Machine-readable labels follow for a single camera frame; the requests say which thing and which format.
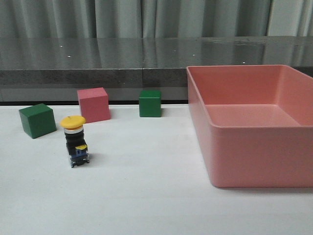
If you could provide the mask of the yellow push button switch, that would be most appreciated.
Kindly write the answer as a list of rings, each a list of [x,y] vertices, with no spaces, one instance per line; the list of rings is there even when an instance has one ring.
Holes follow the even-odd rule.
[[[89,163],[88,145],[84,139],[86,119],[83,116],[67,116],[60,121],[63,127],[71,168]]]

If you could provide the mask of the right green wooden cube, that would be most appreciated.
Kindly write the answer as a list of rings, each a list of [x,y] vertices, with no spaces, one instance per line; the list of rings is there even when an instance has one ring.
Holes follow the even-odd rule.
[[[161,117],[161,91],[142,90],[139,95],[140,117]]]

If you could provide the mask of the green wooden cube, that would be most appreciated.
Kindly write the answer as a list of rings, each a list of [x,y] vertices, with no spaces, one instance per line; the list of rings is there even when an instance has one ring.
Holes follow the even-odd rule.
[[[57,130],[53,110],[40,103],[19,110],[22,127],[32,139]]]
[[[139,95],[140,117],[161,117],[161,91],[142,90]]]

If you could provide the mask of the pink wooden cube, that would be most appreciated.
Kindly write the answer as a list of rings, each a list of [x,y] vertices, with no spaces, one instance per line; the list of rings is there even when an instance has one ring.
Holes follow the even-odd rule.
[[[109,96],[103,87],[77,91],[81,116],[86,123],[109,120]]]

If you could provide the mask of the pink plastic bin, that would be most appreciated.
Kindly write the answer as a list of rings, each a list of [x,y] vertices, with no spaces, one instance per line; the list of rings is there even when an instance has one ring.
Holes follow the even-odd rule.
[[[189,66],[190,114],[212,185],[313,185],[313,79],[286,65]]]

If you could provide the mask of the left green wooden cube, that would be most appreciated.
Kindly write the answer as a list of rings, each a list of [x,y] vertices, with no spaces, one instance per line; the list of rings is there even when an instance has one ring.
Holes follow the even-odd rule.
[[[40,103],[19,110],[22,127],[32,139],[57,130],[53,110]]]

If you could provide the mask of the dark grey stone ledge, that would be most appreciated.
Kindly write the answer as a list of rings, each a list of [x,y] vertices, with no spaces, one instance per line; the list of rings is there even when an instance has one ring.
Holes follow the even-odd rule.
[[[312,37],[4,38],[0,102],[75,104],[79,89],[103,87],[112,104],[134,103],[143,89],[184,103],[188,66],[264,64],[312,75]]]

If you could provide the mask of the grey curtain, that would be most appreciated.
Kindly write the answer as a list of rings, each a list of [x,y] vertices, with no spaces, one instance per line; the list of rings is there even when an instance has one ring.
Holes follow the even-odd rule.
[[[310,0],[3,0],[3,38],[311,36]]]

